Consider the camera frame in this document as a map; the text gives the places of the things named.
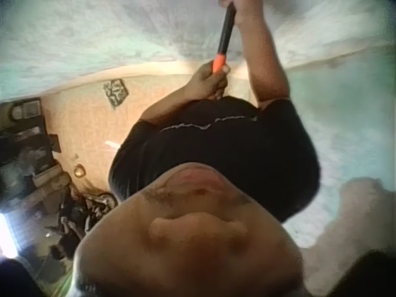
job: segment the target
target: ceiling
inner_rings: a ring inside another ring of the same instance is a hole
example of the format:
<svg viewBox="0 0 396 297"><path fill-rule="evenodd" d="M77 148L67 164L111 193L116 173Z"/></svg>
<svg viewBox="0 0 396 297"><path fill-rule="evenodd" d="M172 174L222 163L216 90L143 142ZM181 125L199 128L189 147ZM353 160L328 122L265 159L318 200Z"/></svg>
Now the ceiling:
<svg viewBox="0 0 396 297"><path fill-rule="evenodd" d="M285 67L393 44L387 0L272 0L265 14ZM217 0L1 0L0 100L145 62L213 58ZM231 61L243 60L237 30Z"/></svg>

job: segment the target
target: orange handle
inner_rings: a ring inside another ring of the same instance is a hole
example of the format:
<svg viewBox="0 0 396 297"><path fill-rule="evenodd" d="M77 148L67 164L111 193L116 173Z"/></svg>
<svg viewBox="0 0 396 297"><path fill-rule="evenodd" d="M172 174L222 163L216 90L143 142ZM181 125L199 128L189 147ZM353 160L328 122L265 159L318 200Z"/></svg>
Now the orange handle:
<svg viewBox="0 0 396 297"><path fill-rule="evenodd" d="M216 58L213 60L213 73L219 71L225 65L226 59L227 56L225 54L217 54Z"/></svg>

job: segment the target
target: bright light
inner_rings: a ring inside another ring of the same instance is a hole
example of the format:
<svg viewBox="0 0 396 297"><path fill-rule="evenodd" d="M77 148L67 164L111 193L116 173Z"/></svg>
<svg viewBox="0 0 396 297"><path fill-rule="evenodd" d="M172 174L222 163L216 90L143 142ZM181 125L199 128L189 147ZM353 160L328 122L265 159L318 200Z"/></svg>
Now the bright light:
<svg viewBox="0 0 396 297"><path fill-rule="evenodd" d="M108 146L112 147L113 149L115 149L115 148L119 149L119 147L120 147L119 144L117 144L117 143L115 143L113 141L110 141L110 140L106 140L105 144L107 144Z"/></svg>
<svg viewBox="0 0 396 297"><path fill-rule="evenodd" d="M10 259L18 256L17 247L8 228L6 217L0 213L0 248L2 254Z"/></svg>

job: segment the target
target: orange-handled tool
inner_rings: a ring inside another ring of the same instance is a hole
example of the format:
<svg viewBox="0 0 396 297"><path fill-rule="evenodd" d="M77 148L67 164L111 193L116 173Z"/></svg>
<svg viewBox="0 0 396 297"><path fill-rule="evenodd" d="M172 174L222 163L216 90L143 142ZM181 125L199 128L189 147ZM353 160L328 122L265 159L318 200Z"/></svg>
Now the orange-handled tool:
<svg viewBox="0 0 396 297"><path fill-rule="evenodd" d="M222 35L220 36L220 43L218 45L217 55L216 58L213 60L213 69L212 69L213 72L217 72L226 63L227 50L228 50L228 45L230 44L231 33L234 27L235 14L236 14L236 9L234 3L231 2L230 5L227 7L225 13L223 30L222 30Z"/></svg>

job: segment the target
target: light blue wall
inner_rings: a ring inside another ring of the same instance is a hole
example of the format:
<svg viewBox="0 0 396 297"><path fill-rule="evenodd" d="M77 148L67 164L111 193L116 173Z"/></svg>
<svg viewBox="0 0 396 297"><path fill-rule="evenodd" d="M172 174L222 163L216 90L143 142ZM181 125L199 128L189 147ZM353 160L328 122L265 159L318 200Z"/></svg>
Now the light blue wall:
<svg viewBox="0 0 396 297"><path fill-rule="evenodd" d="M3 0L0 100L147 61L212 59L217 0ZM266 0L285 67L393 42L388 0ZM229 58L242 60L235 30Z"/></svg>
<svg viewBox="0 0 396 297"><path fill-rule="evenodd" d="M300 246L312 245L336 217L345 182L370 177L395 190L395 50L369 50L288 73L322 166L317 198L286 224Z"/></svg>

